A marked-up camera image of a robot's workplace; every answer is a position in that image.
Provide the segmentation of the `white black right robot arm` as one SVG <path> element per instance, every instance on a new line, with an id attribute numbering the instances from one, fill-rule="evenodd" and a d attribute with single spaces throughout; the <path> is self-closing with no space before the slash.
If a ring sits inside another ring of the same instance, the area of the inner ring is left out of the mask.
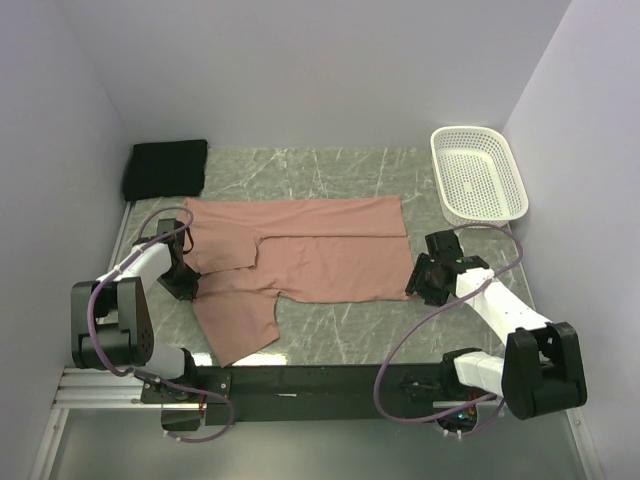
<path id="1" fill-rule="evenodd" d="M 477 388 L 503 399 L 520 420 L 583 406 L 588 393 L 574 327 L 554 323 L 524 303 L 485 260 L 464 254 L 454 230 L 429 234 L 425 241 L 406 294 L 437 307 L 462 301 L 505 348 L 501 357 L 474 348 L 444 354 L 442 393 L 460 399 Z"/>

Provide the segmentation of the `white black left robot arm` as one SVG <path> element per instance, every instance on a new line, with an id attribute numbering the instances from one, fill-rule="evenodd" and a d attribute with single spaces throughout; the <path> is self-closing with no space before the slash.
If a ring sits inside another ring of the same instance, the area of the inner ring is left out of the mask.
<path id="1" fill-rule="evenodd" d="M 195 299 L 200 274 L 185 262 L 193 246 L 189 223 L 161 219 L 156 235 L 136 240 L 108 273 L 72 287 L 76 367 L 131 375 L 179 402 L 197 395 L 200 378 L 191 352 L 155 339 L 146 298 L 158 284 L 179 301 Z"/>

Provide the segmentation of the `pink graphic t-shirt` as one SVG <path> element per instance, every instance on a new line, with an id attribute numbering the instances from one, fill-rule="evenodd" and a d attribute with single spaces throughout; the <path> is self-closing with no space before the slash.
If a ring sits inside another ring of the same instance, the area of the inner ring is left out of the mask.
<path id="1" fill-rule="evenodd" d="M 187 198 L 195 316 L 221 366 L 280 337 L 276 303 L 403 301 L 413 258 L 398 196 L 266 202 Z"/>

